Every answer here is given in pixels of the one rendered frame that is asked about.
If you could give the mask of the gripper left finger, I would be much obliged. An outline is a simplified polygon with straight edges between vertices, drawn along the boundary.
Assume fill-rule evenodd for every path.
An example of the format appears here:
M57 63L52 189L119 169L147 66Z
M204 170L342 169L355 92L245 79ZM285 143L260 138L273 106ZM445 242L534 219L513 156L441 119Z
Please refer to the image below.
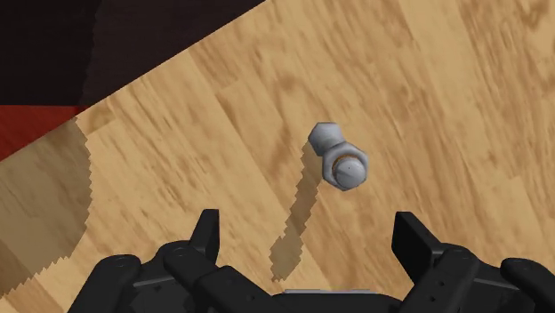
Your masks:
M278 313L278 304L253 281L231 266L215 265L219 248L219 211L204 209L189 241L165 246L162 265L201 308L218 313ZM99 261L68 313L117 313L125 288L140 272L141 261L131 254Z

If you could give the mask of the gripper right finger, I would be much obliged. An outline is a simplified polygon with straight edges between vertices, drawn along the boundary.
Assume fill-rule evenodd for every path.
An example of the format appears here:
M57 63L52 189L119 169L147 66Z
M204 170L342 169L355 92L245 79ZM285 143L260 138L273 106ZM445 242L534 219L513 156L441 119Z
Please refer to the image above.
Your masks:
M398 313L555 313L555 274L542 264L491 266L440 242L413 213L395 214L391 249L414 283Z

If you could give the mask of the grey metal bolt with nut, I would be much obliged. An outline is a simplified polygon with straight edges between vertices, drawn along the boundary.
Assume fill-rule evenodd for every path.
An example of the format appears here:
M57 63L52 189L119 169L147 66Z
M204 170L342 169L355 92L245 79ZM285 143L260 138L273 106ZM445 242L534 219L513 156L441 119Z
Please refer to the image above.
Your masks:
M366 181L368 156L345 140L337 123L316 123L308 140L316 155L322 158L322 177L330 185L347 191Z

